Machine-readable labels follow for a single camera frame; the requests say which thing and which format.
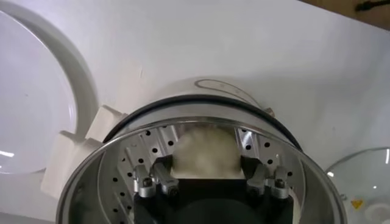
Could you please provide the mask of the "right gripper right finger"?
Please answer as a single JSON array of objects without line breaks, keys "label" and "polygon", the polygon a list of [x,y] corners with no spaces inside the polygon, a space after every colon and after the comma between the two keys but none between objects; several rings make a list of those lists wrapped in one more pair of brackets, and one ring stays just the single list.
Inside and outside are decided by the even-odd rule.
[{"label": "right gripper right finger", "polygon": [[288,171],[283,166],[277,166],[274,172],[270,173],[268,166],[259,159],[247,156],[241,156],[240,165],[249,192],[263,196],[268,189],[270,195],[278,200],[285,200],[289,197]]}]

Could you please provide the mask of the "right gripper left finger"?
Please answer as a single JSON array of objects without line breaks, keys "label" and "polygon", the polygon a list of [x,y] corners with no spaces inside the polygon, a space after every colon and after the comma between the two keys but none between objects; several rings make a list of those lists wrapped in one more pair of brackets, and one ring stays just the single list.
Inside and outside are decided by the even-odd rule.
[{"label": "right gripper left finger", "polygon": [[157,186],[167,197],[176,197],[179,193],[179,180],[171,175],[173,156],[158,157],[150,169],[144,164],[133,170],[134,192],[142,198],[151,198],[157,194]]}]

